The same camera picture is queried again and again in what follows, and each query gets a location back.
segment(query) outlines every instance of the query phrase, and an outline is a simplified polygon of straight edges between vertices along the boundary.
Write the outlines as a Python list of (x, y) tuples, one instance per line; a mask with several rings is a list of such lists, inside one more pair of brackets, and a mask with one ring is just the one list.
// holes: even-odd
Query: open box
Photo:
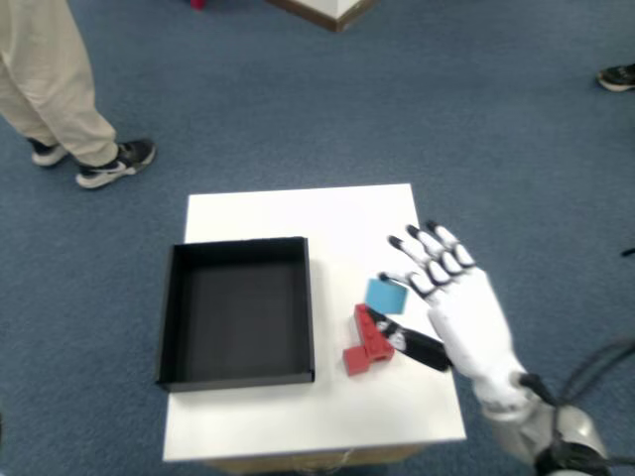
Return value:
[(315, 379), (306, 238), (176, 245), (157, 383), (171, 392)]

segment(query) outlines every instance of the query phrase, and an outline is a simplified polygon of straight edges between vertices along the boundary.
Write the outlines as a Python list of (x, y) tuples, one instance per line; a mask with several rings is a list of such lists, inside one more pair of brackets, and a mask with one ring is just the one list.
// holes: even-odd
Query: sneaker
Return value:
[(31, 159), (36, 166), (52, 167), (68, 155), (68, 151), (60, 144), (45, 146), (35, 139), (27, 139), (33, 146)]
[(609, 91), (623, 92), (635, 87), (635, 64), (614, 66), (603, 69), (597, 80)]
[(79, 165), (75, 180), (84, 188), (100, 188), (125, 176), (133, 176), (150, 165), (157, 149), (152, 141), (141, 140), (119, 144), (119, 152), (105, 166)]

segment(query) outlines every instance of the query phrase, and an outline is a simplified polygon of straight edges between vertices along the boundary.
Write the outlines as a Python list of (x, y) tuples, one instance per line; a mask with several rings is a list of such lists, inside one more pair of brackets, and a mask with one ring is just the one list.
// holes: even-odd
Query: beige pants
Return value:
[(0, 113), (23, 136), (62, 144), (84, 164), (116, 156), (66, 0), (0, 0)]

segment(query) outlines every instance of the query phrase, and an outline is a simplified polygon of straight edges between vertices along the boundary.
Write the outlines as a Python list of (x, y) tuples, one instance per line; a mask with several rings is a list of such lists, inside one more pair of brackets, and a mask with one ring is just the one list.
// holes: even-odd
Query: black fingertip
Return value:
[(390, 243), (393, 247), (397, 248), (398, 250), (401, 250), (401, 244), (403, 243), (403, 241), (397, 238), (396, 236), (390, 235), (388, 237), (388, 243)]
[(426, 228), (428, 228), (433, 233), (435, 232), (435, 230), (437, 229), (438, 226), (439, 226), (439, 224), (436, 223), (434, 220), (428, 220), (426, 222)]
[(408, 232), (408, 234), (410, 236), (412, 236), (413, 238), (417, 238), (417, 236), (419, 236), (419, 228), (417, 228), (415, 225), (408, 225), (406, 227), (406, 231)]

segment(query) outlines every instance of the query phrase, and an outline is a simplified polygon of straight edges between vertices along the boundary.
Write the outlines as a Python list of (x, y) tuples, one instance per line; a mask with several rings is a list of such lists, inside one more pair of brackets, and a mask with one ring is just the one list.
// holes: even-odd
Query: red block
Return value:
[(384, 337), (368, 313), (366, 304), (355, 306), (355, 321), (366, 355), (371, 362), (390, 360), (395, 354), (395, 348)]
[(370, 367), (370, 359), (363, 345), (344, 350), (344, 364), (349, 376), (366, 372)]

